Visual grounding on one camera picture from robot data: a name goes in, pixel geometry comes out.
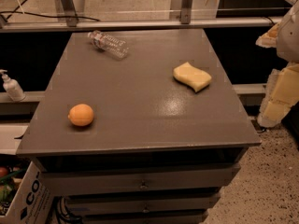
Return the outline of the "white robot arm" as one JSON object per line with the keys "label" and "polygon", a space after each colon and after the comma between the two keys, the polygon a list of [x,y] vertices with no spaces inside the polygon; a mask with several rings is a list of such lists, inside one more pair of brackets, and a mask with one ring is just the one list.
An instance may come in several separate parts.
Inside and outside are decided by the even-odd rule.
{"label": "white robot arm", "polygon": [[273,69],[265,88],[257,121],[260,126],[278,125],[299,102],[299,1],[291,7],[281,22],[256,40],[263,48],[275,48],[277,56],[287,61],[281,71]]}

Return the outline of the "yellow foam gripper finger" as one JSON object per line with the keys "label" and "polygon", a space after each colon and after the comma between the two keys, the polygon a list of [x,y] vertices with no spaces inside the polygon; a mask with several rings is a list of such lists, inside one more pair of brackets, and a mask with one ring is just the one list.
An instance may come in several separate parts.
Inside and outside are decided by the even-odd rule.
{"label": "yellow foam gripper finger", "polygon": [[262,48],[275,48],[277,46],[279,23],[272,26],[266,33],[259,36],[255,44]]}
{"label": "yellow foam gripper finger", "polygon": [[265,97],[257,121],[260,126],[278,125],[299,102],[299,63],[288,63],[281,71],[273,69],[268,77]]}

